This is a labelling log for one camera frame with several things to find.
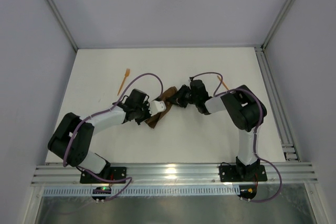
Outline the brown cloth napkin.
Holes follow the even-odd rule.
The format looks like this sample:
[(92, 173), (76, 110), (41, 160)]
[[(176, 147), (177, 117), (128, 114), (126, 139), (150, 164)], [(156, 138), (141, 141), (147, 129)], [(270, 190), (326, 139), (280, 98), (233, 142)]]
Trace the brown cloth napkin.
[(168, 98), (172, 97), (177, 93), (177, 88), (175, 86), (169, 87), (166, 89), (158, 98), (156, 98), (156, 101), (163, 102), (164, 103), (164, 110), (159, 111), (157, 114), (152, 115), (149, 119), (145, 120), (145, 123), (150, 128), (154, 129), (156, 125), (158, 124), (159, 120), (161, 120), (172, 108), (173, 103), (168, 101)]

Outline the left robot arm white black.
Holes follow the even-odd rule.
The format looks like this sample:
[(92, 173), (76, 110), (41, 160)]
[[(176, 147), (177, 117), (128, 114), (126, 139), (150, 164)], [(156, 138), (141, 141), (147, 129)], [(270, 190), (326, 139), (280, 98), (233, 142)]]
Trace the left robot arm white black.
[(124, 101), (115, 102), (111, 108), (83, 117), (72, 112), (67, 113), (59, 123), (48, 143), (48, 150), (67, 165), (83, 168), (94, 174), (100, 174), (107, 161), (89, 150), (92, 137), (110, 127), (124, 124), (132, 120), (137, 124), (151, 116), (149, 96), (133, 89)]

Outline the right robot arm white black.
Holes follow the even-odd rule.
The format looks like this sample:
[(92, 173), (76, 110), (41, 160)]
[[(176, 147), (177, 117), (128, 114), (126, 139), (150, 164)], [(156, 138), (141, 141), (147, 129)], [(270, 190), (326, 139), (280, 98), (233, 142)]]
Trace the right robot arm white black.
[(257, 157), (258, 128), (267, 115), (267, 109), (246, 85), (211, 97), (202, 80), (193, 80), (189, 86), (183, 85), (167, 101), (181, 108), (193, 104), (204, 115), (226, 111), (239, 129), (239, 150), (235, 164), (222, 162), (218, 167), (221, 182), (268, 180), (265, 167)]

